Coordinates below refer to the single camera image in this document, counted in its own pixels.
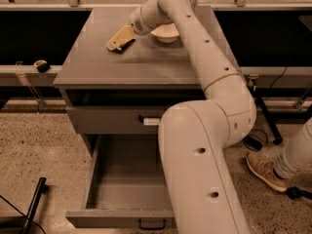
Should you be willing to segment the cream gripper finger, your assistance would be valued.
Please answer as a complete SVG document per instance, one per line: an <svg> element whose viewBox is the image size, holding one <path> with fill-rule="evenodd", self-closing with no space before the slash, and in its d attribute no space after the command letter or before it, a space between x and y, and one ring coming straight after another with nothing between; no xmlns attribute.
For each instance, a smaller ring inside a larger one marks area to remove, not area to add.
<svg viewBox="0 0 312 234"><path fill-rule="evenodd" d="M117 47L126 44L132 39L136 39L136 35L129 25L125 25L110 40L107 41L106 49L112 52Z"/></svg>

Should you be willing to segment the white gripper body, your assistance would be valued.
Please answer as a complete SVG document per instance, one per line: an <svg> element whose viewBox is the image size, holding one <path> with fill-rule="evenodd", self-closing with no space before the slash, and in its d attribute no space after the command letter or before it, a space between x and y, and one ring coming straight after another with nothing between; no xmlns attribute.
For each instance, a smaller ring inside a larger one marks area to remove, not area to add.
<svg viewBox="0 0 312 234"><path fill-rule="evenodd" d="M155 26L147 23L147 18L143 16L142 6L137 7L130 15L130 27L136 35L146 35L155 29Z"/></svg>

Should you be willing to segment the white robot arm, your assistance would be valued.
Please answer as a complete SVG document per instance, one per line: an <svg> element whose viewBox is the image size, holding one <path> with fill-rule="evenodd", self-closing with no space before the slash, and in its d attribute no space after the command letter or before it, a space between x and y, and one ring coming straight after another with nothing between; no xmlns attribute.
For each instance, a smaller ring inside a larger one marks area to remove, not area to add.
<svg viewBox="0 0 312 234"><path fill-rule="evenodd" d="M204 99L178 103L162 116L158 141L179 234L251 234L223 156L256 118L254 99L237 69L200 23L194 0L149 0L106 44L122 51L136 36L173 23Z"/></svg>

